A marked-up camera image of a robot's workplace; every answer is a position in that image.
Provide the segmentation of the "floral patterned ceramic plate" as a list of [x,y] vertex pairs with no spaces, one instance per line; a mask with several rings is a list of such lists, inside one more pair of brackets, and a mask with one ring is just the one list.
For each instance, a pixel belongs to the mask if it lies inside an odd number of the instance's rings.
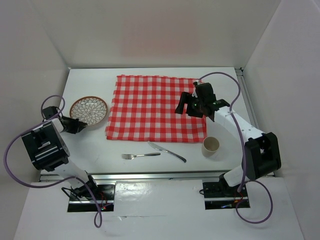
[[79,119],[88,126],[102,122],[108,113],[107,103],[97,96],[85,96],[76,100],[69,109],[72,119]]

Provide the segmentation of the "red white checkered cloth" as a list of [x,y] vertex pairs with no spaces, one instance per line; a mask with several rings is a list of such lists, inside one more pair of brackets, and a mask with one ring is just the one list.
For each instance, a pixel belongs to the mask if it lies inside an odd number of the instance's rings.
[[205,118],[175,113],[183,92],[194,91],[194,78],[119,75],[105,129],[107,140],[201,143]]

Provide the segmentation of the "beige paper cup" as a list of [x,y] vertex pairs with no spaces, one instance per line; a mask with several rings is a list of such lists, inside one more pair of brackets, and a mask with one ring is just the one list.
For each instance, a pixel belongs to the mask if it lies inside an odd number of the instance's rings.
[[217,138],[208,136],[206,137],[201,146],[201,153],[204,157],[208,158],[214,155],[220,148],[220,142]]

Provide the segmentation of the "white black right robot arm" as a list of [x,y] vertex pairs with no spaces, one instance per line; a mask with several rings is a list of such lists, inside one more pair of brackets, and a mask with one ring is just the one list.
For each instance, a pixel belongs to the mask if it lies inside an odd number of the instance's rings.
[[223,196],[230,196],[241,184],[281,168],[277,136],[255,128],[232,110],[231,104],[217,99],[210,83],[197,82],[193,93],[182,92],[175,113],[208,117],[239,140],[243,155],[241,164],[219,176],[218,190]]

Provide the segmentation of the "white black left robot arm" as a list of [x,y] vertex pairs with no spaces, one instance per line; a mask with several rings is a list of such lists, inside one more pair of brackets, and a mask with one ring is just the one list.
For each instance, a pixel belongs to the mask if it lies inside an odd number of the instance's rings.
[[78,118],[73,119],[58,114],[58,107],[49,106],[41,113],[44,122],[23,134],[21,139],[31,163],[37,170],[52,172],[68,178],[73,198],[92,200],[97,197],[99,187],[85,170],[70,160],[70,151],[61,133],[77,134],[87,127]]

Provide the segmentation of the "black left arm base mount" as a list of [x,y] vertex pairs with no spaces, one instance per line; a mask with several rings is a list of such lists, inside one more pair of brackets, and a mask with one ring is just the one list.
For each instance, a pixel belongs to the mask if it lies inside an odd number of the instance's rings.
[[[89,176],[89,181],[86,184],[90,187],[100,210],[102,212],[113,212],[115,206],[115,183],[97,184],[93,178]],[[69,199],[67,207],[69,213],[97,211],[95,201],[84,185],[76,189],[72,187],[62,187],[61,190]]]

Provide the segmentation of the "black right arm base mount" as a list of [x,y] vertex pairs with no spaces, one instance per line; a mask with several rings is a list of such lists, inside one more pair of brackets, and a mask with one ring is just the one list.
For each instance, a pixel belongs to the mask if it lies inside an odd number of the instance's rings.
[[238,192],[238,186],[229,187],[219,181],[207,181],[202,183],[202,189],[199,194],[204,197],[204,206],[206,210],[235,209],[237,204],[239,208],[250,208],[247,188],[244,185]]

